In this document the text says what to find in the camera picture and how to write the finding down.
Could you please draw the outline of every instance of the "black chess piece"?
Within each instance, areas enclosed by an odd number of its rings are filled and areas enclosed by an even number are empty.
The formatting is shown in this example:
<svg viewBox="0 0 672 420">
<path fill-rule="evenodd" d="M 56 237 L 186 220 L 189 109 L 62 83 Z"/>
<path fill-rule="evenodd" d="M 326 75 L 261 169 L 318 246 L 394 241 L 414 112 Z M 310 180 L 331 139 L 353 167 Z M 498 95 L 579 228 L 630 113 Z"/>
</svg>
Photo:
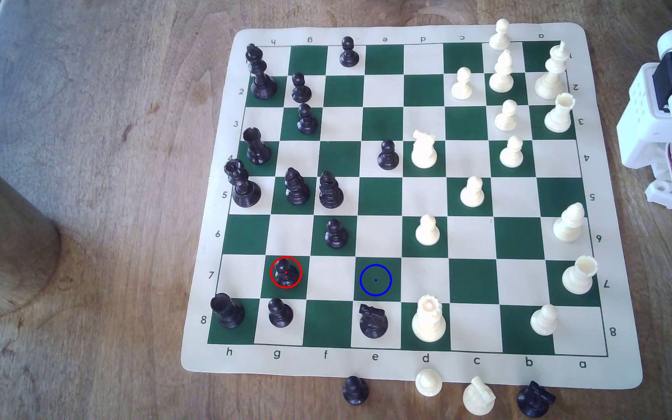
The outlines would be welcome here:
<svg viewBox="0 0 672 420">
<path fill-rule="evenodd" d="M 261 199 L 261 187 L 248 179 L 248 170 L 240 159 L 232 159 L 225 164 L 227 180 L 232 188 L 232 201 L 240 207 L 250 207 Z"/>
<path fill-rule="evenodd" d="M 338 61 L 344 67 L 354 67 L 359 63 L 359 54 L 354 51 L 354 40 L 352 37 L 344 37 L 341 39 L 341 48 L 343 52 Z"/>
<path fill-rule="evenodd" d="M 373 308 L 362 303 L 359 306 L 362 318 L 359 320 L 359 329 L 369 339 L 379 339 L 387 331 L 387 317 L 385 310 Z"/>
<path fill-rule="evenodd" d="M 297 109 L 299 121 L 297 129 L 304 135 L 311 135 L 318 129 L 318 120 L 313 117 L 313 111 L 308 104 L 300 104 Z"/>
<path fill-rule="evenodd" d="M 235 328 L 245 318 L 245 308 L 233 302 L 227 293 L 217 293 L 211 299 L 211 310 L 217 314 L 219 325 L 224 328 Z"/>
<path fill-rule="evenodd" d="M 261 131 L 249 127 L 243 131 L 243 141 L 248 143 L 248 160 L 254 165 L 263 165 L 271 158 L 271 148 L 261 141 Z"/>
<path fill-rule="evenodd" d="M 329 171 L 323 171 L 320 175 L 320 204 L 325 208 L 337 208 L 343 203 L 343 191 L 338 186 L 338 181 Z"/>
<path fill-rule="evenodd" d="M 276 81 L 271 79 L 266 71 L 264 52 L 253 44 L 248 44 L 245 58 L 248 60 L 248 71 L 253 74 L 250 91 L 259 100 L 266 100 L 276 93 Z"/>
<path fill-rule="evenodd" d="M 310 187 L 305 184 L 303 176 L 293 167 L 287 168 L 285 173 L 285 195 L 287 201 L 293 205 L 305 204 L 310 199 Z"/>
<path fill-rule="evenodd" d="M 305 86 L 305 75 L 303 73 L 294 73 L 294 75 L 292 75 L 292 84 L 294 85 L 294 88 L 292 89 L 292 100 L 294 100 L 294 102 L 302 104 L 309 101 L 313 96 L 313 91 Z"/>
<path fill-rule="evenodd" d="M 276 328 L 284 328 L 292 322 L 292 307 L 279 298 L 269 301 L 269 321 Z"/>
<path fill-rule="evenodd" d="M 555 395 L 546 391 L 534 380 L 518 392 L 518 408 L 530 418 L 539 418 L 545 415 L 554 401 L 556 401 Z"/>
<path fill-rule="evenodd" d="M 364 403 L 369 397 L 368 383 L 360 377 L 350 376 L 346 378 L 343 388 L 341 389 L 343 398 L 349 404 L 359 405 Z"/>
</svg>

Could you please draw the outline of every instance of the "white square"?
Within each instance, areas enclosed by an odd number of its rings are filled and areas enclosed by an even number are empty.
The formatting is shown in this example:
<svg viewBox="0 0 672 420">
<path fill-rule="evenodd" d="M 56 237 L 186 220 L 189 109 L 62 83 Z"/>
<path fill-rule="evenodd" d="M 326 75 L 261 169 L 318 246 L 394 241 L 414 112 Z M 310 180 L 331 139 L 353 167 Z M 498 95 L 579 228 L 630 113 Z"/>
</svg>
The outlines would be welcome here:
<svg viewBox="0 0 672 420">
<path fill-rule="evenodd" d="M 276 328 L 269 320 L 269 301 L 261 299 L 258 302 L 258 319 L 255 326 L 256 344 L 266 345 L 303 345 L 305 332 L 305 307 L 308 301 L 304 299 L 282 299 L 292 308 L 292 322 L 284 328 Z"/>
<path fill-rule="evenodd" d="M 404 178 L 401 195 L 401 215 L 447 215 L 446 178 Z"/>
<path fill-rule="evenodd" d="M 356 255 L 400 258 L 401 216 L 357 216 Z"/>
<path fill-rule="evenodd" d="M 271 215 L 266 254 L 274 256 L 310 255 L 312 215 Z"/>
<path fill-rule="evenodd" d="M 460 259 L 497 259 L 494 218 L 448 216 L 447 256 Z"/>
<path fill-rule="evenodd" d="M 362 315 L 359 306 L 367 306 L 385 311 L 387 330 L 379 339 L 367 338 L 359 328 Z M 352 347 L 353 348 L 401 348 L 401 302 L 368 302 L 356 301 L 352 303 Z"/>
<path fill-rule="evenodd" d="M 442 44 L 406 44 L 403 46 L 403 74 L 438 75 L 444 71 Z"/>
<path fill-rule="evenodd" d="M 600 308 L 557 306 L 558 326 L 554 331 L 554 353 L 605 356 L 606 339 Z"/>
<path fill-rule="evenodd" d="M 491 208 L 496 217 L 539 217 L 536 178 L 492 178 Z"/>
<path fill-rule="evenodd" d="M 403 106 L 403 75 L 366 75 L 362 106 Z"/>
<path fill-rule="evenodd" d="M 402 258 L 401 301 L 416 303 L 425 294 L 431 294 L 443 305 L 450 301 L 450 260 Z"/>
<path fill-rule="evenodd" d="M 280 141 L 279 151 L 276 156 L 276 176 L 285 176 L 287 168 L 293 167 L 303 177 L 318 177 L 319 153 L 320 141 Z"/>
<path fill-rule="evenodd" d="M 260 298 L 265 260 L 266 255 L 222 254 L 217 292 L 240 299 Z"/>
<path fill-rule="evenodd" d="M 543 306 L 549 302 L 546 262 L 540 259 L 498 259 L 500 305 Z"/>
<path fill-rule="evenodd" d="M 450 349 L 502 352 L 502 320 L 499 305 L 450 304 Z"/>
</svg>

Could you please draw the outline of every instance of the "black pawn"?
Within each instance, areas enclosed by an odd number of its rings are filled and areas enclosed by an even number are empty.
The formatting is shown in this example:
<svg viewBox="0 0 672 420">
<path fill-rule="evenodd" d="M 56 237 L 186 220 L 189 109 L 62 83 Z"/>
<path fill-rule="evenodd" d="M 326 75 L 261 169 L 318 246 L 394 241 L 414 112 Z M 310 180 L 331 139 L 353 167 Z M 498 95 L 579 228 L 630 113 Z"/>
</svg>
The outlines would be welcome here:
<svg viewBox="0 0 672 420">
<path fill-rule="evenodd" d="M 356 376 L 346 378 L 346 382 L 341 389 L 343 398 L 349 404 L 359 405 L 364 403 L 369 397 L 368 383 Z"/>
<path fill-rule="evenodd" d="M 349 235 L 347 230 L 341 226 L 341 222 L 331 219 L 325 225 L 325 244 L 331 248 L 338 249 L 347 244 Z"/>
<path fill-rule="evenodd" d="M 248 143 L 248 160 L 254 165 L 265 164 L 271 158 L 271 148 L 261 141 L 261 131 L 250 127 L 243 131 L 243 141 Z"/>
<path fill-rule="evenodd" d="M 284 328 L 292 322 L 292 307 L 275 298 L 269 301 L 269 321 L 276 328 Z"/>
<path fill-rule="evenodd" d="M 217 293 L 211 299 L 211 310 L 217 314 L 219 325 L 224 328 L 235 328 L 245 318 L 245 308 L 233 302 L 227 293 Z"/>
<path fill-rule="evenodd" d="M 344 67 L 354 67 L 359 63 L 359 54 L 354 51 L 354 40 L 352 37 L 344 37 L 341 39 L 341 48 L 343 52 L 338 61 Z"/>
<path fill-rule="evenodd" d="M 276 82 L 266 71 L 266 61 L 263 60 L 264 52 L 253 44 L 248 44 L 245 54 L 248 60 L 248 71 L 253 74 L 253 82 L 250 84 L 250 91 L 253 96 L 259 100 L 266 100 L 276 93 Z"/>
<path fill-rule="evenodd" d="M 320 176 L 320 204 L 325 208 L 337 208 L 343 203 L 343 191 L 332 173 L 324 171 Z"/>
<path fill-rule="evenodd" d="M 294 100 L 294 102 L 302 104 L 309 101 L 313 96 L 313 91 L 305 86 L 305 75 L 303 73 L 294 73 L 294 75 L 292 75 L 292 84 L 294 85 L 294 88 L 292 89 L 292 100 Z"/>
<path fill-rule="evenodd" d="M 545 415 L 554 401 L 556 401 L 555 395 L 546 391 L 534 380 L 518 392 L 518 408 L 530 418 L 539 418 Z"/>
<path fill-rule="evenodd" d="M 232 159 L 225 164 L 227 180 L 234 186 L 232 201 L 240 207 L 250 207 L 261 199 L 261 187 L 248 179 L 248 170 L 240 159 Z"/>
<path fill-rule="evenodd" d="M 290 167 L 285 173 L 285 195 L 287 201 L 293 205 L 305 204 L 310 199 L 310 187 L 305 184 L 303 176 L 297 172 L 297 169 Z"/>
<path fill-rule="evenodd" d="M 380 150 L 382 151 L 378 155 L 378 166 L 385 170 L 396 169 L 399 160 L 396 144 L 392 140 L 383 141 Z"/>
</svg>

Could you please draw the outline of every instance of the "white pawn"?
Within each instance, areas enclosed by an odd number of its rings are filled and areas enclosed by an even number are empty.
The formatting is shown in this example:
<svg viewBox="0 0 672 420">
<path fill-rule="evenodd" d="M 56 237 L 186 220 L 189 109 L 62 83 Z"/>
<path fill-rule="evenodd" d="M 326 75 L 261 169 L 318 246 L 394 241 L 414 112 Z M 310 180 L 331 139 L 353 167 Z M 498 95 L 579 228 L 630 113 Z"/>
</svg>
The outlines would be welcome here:
<svg viewBox="0 0 672 420">
<path fill-rule="evenodd" d="M 466 207 L 479 207 L 484 202 L 483 181 L 479 177 L 470 177 L 461 190 L 461 203 Z"/>
<path fill-rule="evenodd" d="M 550 336 L 556 330 L 558 311 L 552 305 L 543 305 L 530 317 L 530 327 L 539 336 Z"/>
<path fill-rule="evenodd" d="M 562 274 L 565 289 L 574 294 L 585 294 L 593 286 L 593 276 L 598 272 L 598 263 L 588 255 L 580 256 L 574 265 Z"/>
<path fill-rule="evenodd" d="M 494 118 L 494 126 L 502 131 L 511 131 L 518 125 L 518 119 L 515 117 L 518 112 L 518 103 L 513 100 L 502 102 L 502 112 Z"/>
<path fill-rule="evenodd" d="M 453 84 L 450 94 L 457 100 L 467 100 L 471 97 L 473 88 L 471 87 L 471 69 L 461 67 L 458 69 L 458 81 Z"/>
<path fill-rule="evenodd" d="M 523 139 L 514 135 L 507 140 L 507 147 L 499 152 L 499 161 L 506 167 L 519 167 L 523 163 Z"/>
<path fill-rule="evenodd" d="M 546 128 L 555 133 L 563 133 L 572 125 L 570 110 L 574 108 L 574 96 L 569 93 L 559 93 L 554 101 L 554 108 L 544 117 Z"/>
<path fill-rule="evenodd" d="M 585 208 L 582 203 L 569 205 L 554 222 L 554 236 L 560 241 L 573 242 L 583 231 L 584 218 Z"/>
</svg>

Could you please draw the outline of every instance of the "green square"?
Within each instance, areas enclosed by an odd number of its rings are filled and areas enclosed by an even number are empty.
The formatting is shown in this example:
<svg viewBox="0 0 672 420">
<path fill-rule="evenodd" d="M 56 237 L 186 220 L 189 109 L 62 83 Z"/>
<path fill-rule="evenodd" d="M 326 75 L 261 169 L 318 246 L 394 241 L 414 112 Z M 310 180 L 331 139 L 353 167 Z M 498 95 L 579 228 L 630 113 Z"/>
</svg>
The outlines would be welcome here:
<svg viewBox="0 0 672 420">
<path fill-rule="evenodd" d="M 304 135 L 297 129 L 297 122 L 299 121 L 299 111 L 297 108 L 285 108 L 282 115 L 282 136 L 280 140 L 320 140 L 320 128 L 323 122 L 323 108 L 311 108 L 312 116 L 318 120 L 318 127 L 315 132 L 309 135 Z"/>
<path fill-rule="evenodd" d="M 368 45 L 364 53 L 364 74 L 403 74 L 403 45 Z"/>
<path fill-rule="evenodd" d="M 364 76 L 330 75 L 325 77 L 323 106 L 362 106 Z"/>
<path fill-rule="evenodd" d="M 310 187 L 310 198 L 304 204 L 294 205 L 287 201 L 285 177 L 276 177 L 274 197 L 271 203 L 272 215 L 312 215 L 315 200 L 318 200 L 317 178 L 303 177 L 304 184 Z"/>
<path fill-rule="evenodd" d="M 401 178 L 360 178 L 360 215 L 400 216 Z"/>
<path fill-rule="evenodd" d="M 554 105 L 528 106 L 528 109 L 530 110 L 530 130 L 533 140 L 575 140 L 575 122 L 573 122 L 570 128 L 563 133 L 555 133 L 554 131 L 546 128 L 546 124 L 544 124 L 544 118 L 546 118 L 546 114 L 548 114 L 548 112 L 553 108 Z M 570 111 L 570 118 L 573 118 L 572 111 Z"/>
<path fill-rule="evenodd" d="M 308 301 L 305 314 L 304 347 L 351 347 L 352 301 Z"/>
<path fill-rule="evenodd" d="M 328 170 L 337 177 L 359 177 L 358 141 L 321 141 L 318 153 L 318 173 Z"/>
<path fill-rule="evenodd" d="M 442 75 L 403 76 L 403 106 L 444 106 Z"/>
<path fill-rule="evenodd" d="M 414 141 L 403 142 L 403 155 L 411 161 L 411 151 L 414 150 Z M 404 177 L 444 177 L 445 176 L 445 142 L 435 141 L 434 151 L 437 153 L 437 163 L 432 167 L 422 169 L 414 164 L 403 165 Z"/>
<path fill-rule="evenodd" d="M 523 140 L 523 147 L 520 149 L 523 153 L 523 163 L 519 167 L 506 167 L 499 161 L 499 153 L 505 147 L 507 147 L 507 140 L 489 141 L 492 177 L 532 178 L 536 176 L 536 163 L 533 161 L 533 142 L 531 140 Z"/>
<path fill-rule="evenodd" d="M 258 299 L 238 299 L 232 298 L 233 302 L 243 305 L 245 309 L 245 318 L 235 328 L 224 328 L 219 325 L 217 314 L 209 309 L 211 316 L 209 319 L 209 337 L 207 343 L 210 345 L 251 345 L 256 339 L 256 322 L 258 320 Z"/>
<path fill-rule="evenodd" d="M 403 108 L 363 108 L 362 140 L 403 138 Z"/>
<path fill-rule="evenodd" d="M 247 96 L 245 99 L 246 107 L 282 107 L 285 104 L 285 91 L 287 90 L 287 77 L 286 76 L 273 76 L 271 79 L 276 82 L 276 92 L 274 96 L 266 100 L 259 100 L 253 96 L 253 92 L 250 91 L 250 84 L 253 83 L 253 77 L 248 80 L 248 85 L 246 87 Z"/>
<path fill-rule="evenodd" d="M 525 86 L 525 73 L 512 73 L 512 89 L 508 92 L 499 93 L 491 90 L 489 79 L 491 74 L 486 74 L 486 105 L 501 105 L 506 100 L 514 100 L 518 105 L 528 104 L 528 91 Z"/>
<path fill-rule="evenodd" d="M 354 267 L 354 300 L 373 302 L 401 301 L 401 259 L 400 258 L 363 258 L 357 257 Z"/>
<path fill-rule="evenodd" d="M 326 244 L 326 225 L 331 219 L 341 222 L 346 229 L 346 245 L 334 249 Z M 357 216 L 315 216 L 313 217 L 313 241 L 310 255 L 354 256 L 357 243 Z"/>
<path fill-rule="evenodd" d="M 573 203 L 581 203 L 588 216 L 582 178 L 536 178 L 541 217 L 559 217 Z"/>
<path fill-rule="evenodd" d="M 403 218 L 403 251 L 402 256 L 447 258 L 447 217 L 434 217 L 440 230 L 440 240 L 434 245 L 426 246 L 417 241 L 416 231 L 421 217 L 405 216 Z"/>
<path fill-rule="evenodd" d="M 487 140 L 486 107 L 445 107 L 445 139 Z"/>
<path fill-rule="evenodd" d="M 598 275 L 593 276 L 593 287 L 584 294 L 565 289 L 562 274 L 574 261 L 546 261 L 546 279 L 549 281 L 549 301 L 554 306 L 600 306 Z"/>
<path fill-rule="evenodd" d="M 539 217 L 495 217 L 498 259 L 544 259 Z"/>
<path fill-rule="evenodd" d="M 324 75 L 328 53 L 327 45 L 293 45 L 290 48 L 289 74 L 301 72 L 305 78 L 308 75 Z"/>
<path fill-rule="evenodd" d="M 478 207 L 466 207 L 461 201 L 461 190 L 468 183 L 468 178 L 447 179 L 447 215 L 448 216 L 492 216 L 491 178 L 481 178 L 481 192 L 484 201 Z"/>
<path fill-rule="evenodd" d="M 432 343 L 421 341 L 411 329 L 411 320 L 417 313 L 416 302 L 401 302 L 401 350 L 418 351 L 450 351 L 450 305 L 442 306 L 442 316 L 445 319 L 445 333 Z"/>
<path fill-rule="evenodd" d="M 455 74 L 461 67 L 468 67 L 472 73 L 484 72 L 481 43 L 446 43 L 442 50 L 445 74 Z"/>
<path fill-rule="evenodd" d="M 269 215 L 229 215 L 222 253 L 265 254 L 268 234 Z"/>
<path fill-rule="evenodd" d="M 504 354 L 554 355 L 553 336 L 539 336 L 530 328 L 530 317 L 540 306 L 499 307 Z"/>
</svg>

